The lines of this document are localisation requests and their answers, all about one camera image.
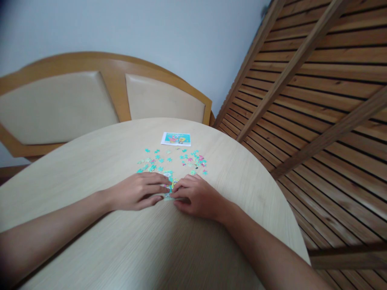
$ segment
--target puzzle reference card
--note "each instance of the puzzle reference card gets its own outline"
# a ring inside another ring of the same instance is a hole
[[[161,144],[191,147],[191,135],[184,134],[184,133],[164,132],[162,139],[161,139]]]

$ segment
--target wooden chair frame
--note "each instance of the wooden chair frame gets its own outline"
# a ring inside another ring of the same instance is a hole
[[[153,63],[103,52],[76,52],[48,57],[0,78],[0,97],[34,81],[70,73],[98,71],[104,80],[120,122],[130,121],[125,74],[134,74],[172,85],[192,95],[205,105],[203,124],[209,125],[212,101],[182,78]],[[0,141],[14,157],[45,155],[64,143],[44,145],[21,144],[0,124]]]

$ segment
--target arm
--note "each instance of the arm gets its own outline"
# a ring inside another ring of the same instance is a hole
[[[180,211],[226,227],[266,289],[331,289],[301,257],[200,176],[187,175],[173,191],[171,197],[190,201],[174,201]]]
[[[113,187],[1,233],[0,257],[6,282],[15,285],[104,214],[156,204],[162,197],[149,196],[169,191],[160,184],[171,183],[158,173],[134,174]]]

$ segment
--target round wooden table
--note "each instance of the round wooden table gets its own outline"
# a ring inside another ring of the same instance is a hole
[[[163,132],[190,133],[191,147],[160,145]],[[37,218],[136,173],[159,149],[164,170],[182,178],[193,168],[180,156],[199,150],[202,175],[308,263],[293,213],[264,166],[242,145],[211,127],[172,118],[109,126],[56,149],[0,188],[0,230]],[[102,218],[42,267],[26,289],[253,289],[255,273],[216,222],[180,213],[170,201]]]

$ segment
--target person's left hand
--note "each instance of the person's left hand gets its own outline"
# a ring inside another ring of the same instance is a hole
[[[169,189],[161,184],[171,185],[171,182],[159,173],[136,173],[101,191],[101,194],[106,198],[110,211],[141,210],[163,199],[160,195],[151,195],[169,192]]]

